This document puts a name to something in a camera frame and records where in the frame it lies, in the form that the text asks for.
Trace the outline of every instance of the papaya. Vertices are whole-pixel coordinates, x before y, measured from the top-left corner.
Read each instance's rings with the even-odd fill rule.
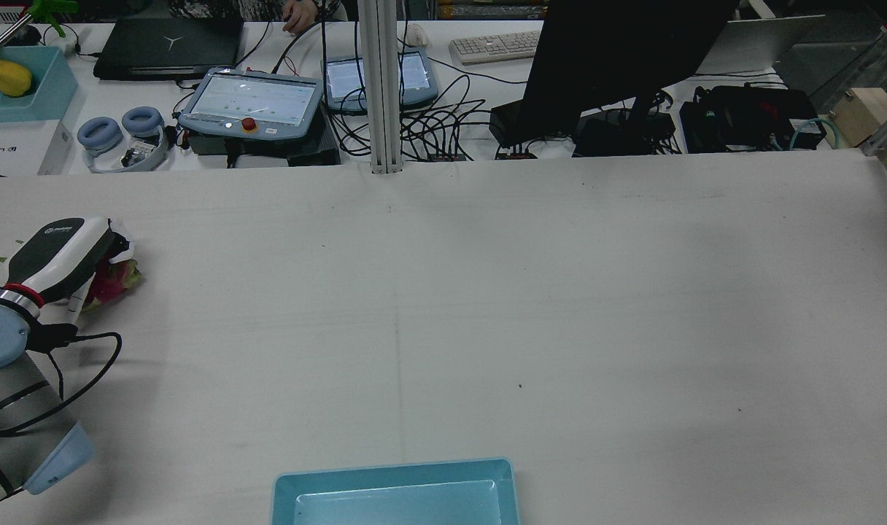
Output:
[[[23,96],[32,87],[32,72],[20,63],[0,59],[0,91],[8,96]]]

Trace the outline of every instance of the keyboard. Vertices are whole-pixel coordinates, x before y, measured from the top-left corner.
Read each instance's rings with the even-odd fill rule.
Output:
[[[538,49],[540,31],[493,34],[472,39],[450,41],[450,51],[463,66],[474,63],[503,62],[516,58],[531,58]]]

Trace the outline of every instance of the laptop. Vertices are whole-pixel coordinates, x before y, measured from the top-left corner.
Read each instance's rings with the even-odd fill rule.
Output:
[[[104,80],[201,79],[233,67],[243,20],[119,19],[93,67]]]
[[[771,69],[824,15],[731,20],[697,73],[743,73]]]

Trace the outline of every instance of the desk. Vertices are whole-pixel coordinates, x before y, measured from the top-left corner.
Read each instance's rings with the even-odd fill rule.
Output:
[[[146,280],[81,318],[126,342],[96,458],[0,524],[263,525],[280,472],[497,455],[526,525],[887,523],[854,149],[0,179],[0,255],[84,212]]]
[[[479,34],[531,31],[541,27],[540,21],[526,20],[497,22],[421,20],[420,25],[424,27],[431,40],[427,54],[431,58],[447,63],[452,62],[449,50],[447,50],[447,43],[451,39],[479,36]],[[400,23],[399,26],[399,33],[402,34],[403,23]],[[102,49],[112,28],[111,24],[96,23],[73,24],[73,27],[80,34],[80,42],[84,53],[93,53],[93,51]],[[259,41],[265,27],[264,23],[246,24],[241,54],[251,49]],[[354,53],[353,34],[353,23],[329,23],[327,25],[327,37],[330,56],[352,55]],[[49,36],[50,43],[57,44],[59,42],[53,31],[49,32]],[[67,42],[73,44],[73,39],[73,34],[68,32]],[[266,39],[261,42],[259,50],[256,50],[243,63],[243,66],[270,71],[289,40],[290,37],[280,31],[279,24],[271,24],[271,31],[267,34]],[[301,74],[319,77],[321,52],[318,30],[314,30],[304,36],[291,50],[290,57],[299,66]],[[66,116],[63,119],[67,129],[73,133],[76,133],[81,124],[87,122],[92,117],[113,117],[113,119],[119,122],[123,113],[135,106],[156,106],[163,114],[164,120],[167,123],[174,123],[171,117],[172,107],[178,99],[189,93],[186,90],[178,89],[173,82],[167,80],[120,82],[96,79],[93,76],[93,64],[96,63],[96,59],[90,57],[77,57],[72,54],[68,63],[74,71],[77,81],[79,81],[77,93],[74,94],[74,100],[71,106],[68,107]],[[484,64],[484,66],[461,66],[461,69],[474,73],[491,74],[491,76],[499,77],[499,79],[524,80],[527,78],[528,70],[530,70],[530,64],[531,60],[516,60]],[[440,66],[437,63],[433,64],[433,68],[441,90],[460,76],[460,73],[457,71]],[[280,72],[289,73],[287,67],[284,66],[281,67]],[[677,101],[685,101],[693,98],[693,89],[698,85],[711,88],[718,84],[740,84],[743,81],[744,79],[690,79],[676,86],[669,87],[668,90]],[[463,93],[464,82],[461,81],[460,85],[451,90],[451,93],[447,94],[441,103],[453,104],[458,102]],[[499,104],[511,102],[512,100],[518,100],[523,95],[524,85],[509,85],[484,79],[483,77],[471,77],[470,99],[486,99],[487,103],[484,104],[484,109],[499,106]],[[670,113],[676,117],[679,109],[680,104],[674,104]],[[478,120],[487,120],[487,118],[482,115]],[[360,117],[360,119],[351,119],[350,122],[366,123],[366,119]],[[683,131],[678,130],[678,139],[681,139],[681,137],[683,137]],[[477,160],[493,159],[497,149],[497,144],[488,132],[487,126],[466,126],[461,133],[461,144],[470,153],[470,156]],[[570,154],[573,153],[573,143],[570,141],[552,142],[550,144],[536,143],[532,147],[532,152],[541,158],[569,158]],[[66,162],[66,173],[80,174],[88,172],[80,153],[80,146],[74,145],[74,149],[70,152]],[[367,163],[369,158],[351,158],[348,155],[344,155],[344,162]],[[223,166],[225,166],[223,156],[197,156],[193,152],[183,152],[183,150],[176,148],[170,153],[169,160],[160,166],[159,171],[196,170]],[[237,166],[284,166],[284,162],[283,160],[267,157],[244,156],[240,159]]]

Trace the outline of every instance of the blue tray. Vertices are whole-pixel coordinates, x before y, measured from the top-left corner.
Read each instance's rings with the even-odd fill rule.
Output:
[[[504,458],[283,474],[271,525],[520,525]]]
[[[3,47],[0,59],[23,64],[32,72],[32,87],[25,96],[0,93],[0,123],[26,120],[60,120],[77,89],[77,79],[57,47]]]

